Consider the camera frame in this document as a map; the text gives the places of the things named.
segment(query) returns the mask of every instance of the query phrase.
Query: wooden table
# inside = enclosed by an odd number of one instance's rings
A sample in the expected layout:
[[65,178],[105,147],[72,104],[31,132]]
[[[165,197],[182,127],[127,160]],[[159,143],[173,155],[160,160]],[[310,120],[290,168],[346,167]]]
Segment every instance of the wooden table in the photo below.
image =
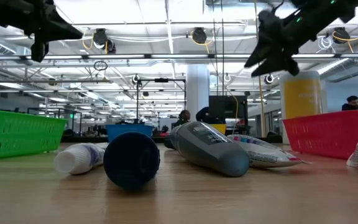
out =
[[155,181],[141,194],[111,183],[102,167],[56,173],[54,153],[0,160],[0,223],[358,224],[358,169],[301,155],[312,165],[227,178],[161,148]]

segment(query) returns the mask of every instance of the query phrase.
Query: white ceiling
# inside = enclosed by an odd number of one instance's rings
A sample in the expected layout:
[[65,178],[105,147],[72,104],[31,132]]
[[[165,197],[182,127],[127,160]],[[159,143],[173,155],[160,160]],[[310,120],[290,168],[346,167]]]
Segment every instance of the white ceiling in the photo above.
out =
[[[196,45],[190,38],[186,38],[194,27],[204,27],[211,40],[215,31],[217,32],[216,43],[214,41],[208,45],[208,50],[213,53],[215,48],[218,53],[227,54],[250,54],[256,43],[256,26],[255,26],[255,9],[253,4],[238,4],[223,7],[223,13],[220,5],[217,5],[215,12],[210,7],[203,7],[202,0],[169,0],[169,17],[172,23],[171,33],[173,37],[173,48],[170,49],[168,39],[167,13],[165,10],[165,1],[163,0],[55,0],[58,6],[59,14],[69,23],[85,32],[85,45],[90,46],[91,34],[96,28],[105,28],[108,30],[108,36],[114,40],[117,47],[117,54],[206,54],[207,49],[203,45]],[[257,11],[266,8],[266,4],[258,4]],[[289,4],[284,4],[278,9],[277,15],[285,17],[293,12],[294,8]],[[221,18],[225,22],[224,29],[221,27]],[[333,27],[344,26],[352,37],[358,37],[358,8],[356,16],[348,24],[343,24],[340,20],[334,21],[327,29],[320,32],[324,35],[332,32]],[[23,32],[19,29],[8,27],[4,29],[0,27],[0,40],[11,45],[21,45],[30,47],[33,40],[24,37]],[[353,46],[357,46],[358,40],[352,42]],[[332,44],[327,50],[321,50],[316,42],[308,42],[300,49],[302,54],[331,53],[333,49],[336,52],[348,52],[349,46]],[[100,50],[93,47],[87,50],[83,46],[82,40],[60,41],[50,43],[50,54],[73,55],[73,54],[100,54]],[[133,63],[147,63],[145,60],[139,60]],[[175,63],[175,77],[184,78],[186,75],[186,63]],[[315,62],[300,63],[300,68],[306,69]],[[213,63],[209,63],[211,73],[216,73]],[[243,70],[244,63],[225,63],[224,73],[231,75],[231,81],[228,88],[258,88],[258,81],[250,78],[252,70]],[[218,72],[222,72],[221,63],[218,64]],[[9,71],[19,75],[24,75],[22,68],[8,68]],[[138,67],[115,67],[108,68],[106,73],[101,72],[99,78],[106,76],[112,80],[113,84],[95,84],[84,83],[83,88],[88,89],[120,89],[129,88],[131,78],[135,74],[139,74],[143,78],[172,77],[172,63],[156,63],[153,66]],[[47,68],[42,71],[38,78],[45,78],[47,75],[63,79],[84,79],[89,73],[84,67],[78,68]],[[54,88],[66,88],[68,85],[58,85]],[[174,83],[150,83],[147,88],[175,88]],[[169,96],[172,98],[183,98],[183,93],[172,92],[150,93],[149,98],[158,98],[161,96]],[[102,97],[115,103],[118,96],[127,97],[123,93],[100,93]]]

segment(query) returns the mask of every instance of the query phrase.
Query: computer monitor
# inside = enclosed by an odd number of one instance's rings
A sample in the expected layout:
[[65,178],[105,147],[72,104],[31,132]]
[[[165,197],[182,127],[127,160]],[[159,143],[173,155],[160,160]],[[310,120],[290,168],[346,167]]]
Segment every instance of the computer monitor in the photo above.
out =
[[[236,96],[236,98],[239,103],[237,118],[244,118],[244,105],[248,108],[247,97]],[[209,96],[209,117],[235,118],[236,108],[236,100],[233,96]]]

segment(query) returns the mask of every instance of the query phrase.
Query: ceiling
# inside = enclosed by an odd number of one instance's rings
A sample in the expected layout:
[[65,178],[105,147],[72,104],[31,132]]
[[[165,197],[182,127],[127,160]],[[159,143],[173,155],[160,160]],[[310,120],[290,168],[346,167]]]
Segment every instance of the ceiling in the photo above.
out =
[[[250,54],[256,43],[256,24],[255,8],[252,3],[241,3],[241,1],[223,1],[214,4],[214,9],[207,1],[204,5],[203,0],[76,0],[75,4],[71,0],[55,0],[59,14],[67,22],[84,33],[83,40],[56,41],[50,43],[49,55],[94,55],[103,54],[95,46],[90,48],[92,43],[92,33],[97,28],[107,29],[107,35],[115,43],[117,54]],[[257,12],[268,8],[263,3],[257,4]],[[278,8],[276,15],[285,17],[292,13],[294,8],[285,3]],[[332,39],[323,39],[326,33],[332,33],[335,27],[345,27],[352,39],[352,49],[358,49],[358,8],[356,16],[347,24],[340,20],[334,21],[319,34],[316,42],[308,42],[301,47],[301,54],[330,54],[334,52],[348,52],[351,50],[347,44],[332,43]],[[210,42],[209,45],[197,45],[188,34],[195,27],[202,27],[206,32]],[[0,27],[0,43],[16,48],[17,46],[29,49],[33,40],[23,35],[23,32],[14,27]],[[112,106],[104,107],[93,105],[96,111],[113,110],[114,114],[128,114],[125,110],[126,105],[133,105],[135,101],[134,92],[121,92],[119,90],[133,90],[132,78],[138,74],[141,78],[186,78],[187,65],[196,63],[194,60],[104,60],[109,64],[105,71],[98,72],[93,68],[97,60],[45,60],[41,64],[32,63],[31,65],[19,64],[11,61],[0,61],[0,69],[8,71],[25,79],[48,80],[68,80],[72,83],[59,83],[51,86],[38,83],[36,86],[25,85],[18,82],[22,89],[30,90],[34,88],[43,90],[111,90],[112,92],[95,93],[98,97],[81,96],[78,93],[59,93],[56,98],[65,98],[72,103],[101,103],[105,100],[107,104],[121,104],[118,111]],[[224,64],[224,74],[226,77],[227,89],[258,89],[259,81],[250,77],[254,68],[244,69],[244,61],[229,60]],[[302,60],[301,69],[320,69],[328,66],[335,61]],[[212,75],[222,74],[223,65],[215,61],[202,61],[197,63],[208,64]],[[110,80],[110,83],[85,83],[82,80]],[[216,77],[211,79],[211,88],[215,88]],[[151,91],[149,96],[141,96],[143,99],[184,99],[181,91],[183,83],[154,83],[150,82],[144,90],[169,89],[172,91]],[[263,84],[264,89],[271,86]],[[37,93],[40,101],[41,96],[50,96],[50,93]],[[235,95],[243,94],[243,91],[233,92]],[[259,98],[259,93],[255,91],[253,98]],[[167,101],[161,101],[161,113],[174,114],[183,109],[183,103],[173,102],[167,106]],[[156,110],[149,106],[144,114],[156,114]]]

